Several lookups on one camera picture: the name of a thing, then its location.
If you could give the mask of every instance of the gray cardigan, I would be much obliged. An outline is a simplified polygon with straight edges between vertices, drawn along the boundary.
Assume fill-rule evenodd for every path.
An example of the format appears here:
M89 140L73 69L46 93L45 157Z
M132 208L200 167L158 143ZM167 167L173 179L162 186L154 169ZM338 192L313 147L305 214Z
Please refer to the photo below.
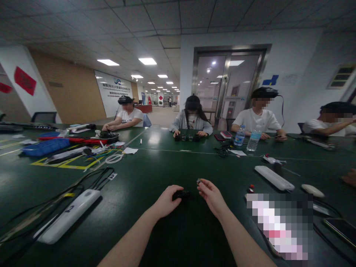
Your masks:
M169 128L171 132L174 132L179 129L188 129L184 109L180 113L178 113L178 116L176 117L174 122L172 122L171 127ZM204 131L208 135L212 134L211 124L207 121L202 120L199 116L196 122L194 123L194 129Z

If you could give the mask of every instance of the white mouse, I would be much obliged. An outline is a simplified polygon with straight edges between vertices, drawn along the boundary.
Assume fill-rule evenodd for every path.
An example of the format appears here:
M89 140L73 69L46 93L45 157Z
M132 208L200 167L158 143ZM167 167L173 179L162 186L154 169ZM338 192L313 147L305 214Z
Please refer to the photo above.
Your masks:
M319 197L319 198L325 197L325 195L323 194L323 192L321 192L319 189L315 188L315 187L312 186L312 185L302 184L301 187L302 187L307 193L313 194L313 196L315 196L315 197Z

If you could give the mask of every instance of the company logo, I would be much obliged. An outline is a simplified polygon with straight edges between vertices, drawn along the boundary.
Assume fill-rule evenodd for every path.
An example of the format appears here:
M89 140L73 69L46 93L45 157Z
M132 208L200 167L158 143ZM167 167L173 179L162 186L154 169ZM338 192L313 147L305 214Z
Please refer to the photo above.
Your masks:
M115 78L114 78L114 83L115 83L115 84L118 84L118 85L121 85L120 79L115 79Z

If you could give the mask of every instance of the long table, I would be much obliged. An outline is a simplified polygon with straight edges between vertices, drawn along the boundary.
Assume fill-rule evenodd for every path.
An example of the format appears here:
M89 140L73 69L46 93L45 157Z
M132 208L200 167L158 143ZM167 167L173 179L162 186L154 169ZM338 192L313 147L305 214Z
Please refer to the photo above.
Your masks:
M182 130L182 134L188 135L196 132ZM36 136L38 133L25 131L24 135ZM194 143L175 142L166 128L133 127L120 133L121 141L130 143L130 147L139 151L110 165L118 175L103 188L102 199L54 245L34 243L17 266L29 266L30 263L38 266L96 266L171 184L183 186L192 192L192 197L158 221L140 266L235 266L218 220L197 192L197 178L211 180L259 246L278 266L289 266L283 259L273 257L246 209L244 195L250 184L255 186L256 193L283 194L254 171L257 165L267 165L260 158L266 153L286 160L285 167L300 175L283 170L284 178L296 187L293 194L303 192L302 184L313 185L326 195L327 203L356 225L356 191L340 179L354 167L356 149L352 139L333 139L340 144L336 151L326 151L301 139L289 138L282 144L270 139L260 141L254 153L246 151L244 144L241 149L247 156L238 158L230 153L221 158L214 149L219 148L220 143L213 135ZM0 139L9 138L0 135ZM29 165L36 159L19 158L17 153L0 156L0 225L25 208L56 195L83 175L77 169ZM324 226L320 216L314 216L314 222L335 245L356 260L350 248ZM313 238L314 266L349 266L316 233ZM0 259L2 251L9 247L0 247Z

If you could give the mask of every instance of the recessed light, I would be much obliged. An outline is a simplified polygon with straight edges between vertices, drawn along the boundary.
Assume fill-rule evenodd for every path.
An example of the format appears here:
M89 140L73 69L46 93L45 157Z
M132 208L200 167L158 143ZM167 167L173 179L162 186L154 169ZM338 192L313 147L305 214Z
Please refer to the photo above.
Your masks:
M243 62L244 62L244 60L232 60L232 61L230 61L230 66L238 66Z
M138 59L145 65L157 65L157 63L153 60L153 58L143 58L143 59Z
M98 59L99 62L104 63L108 66L119 66L119 64L115 63L114 61L110 59Z

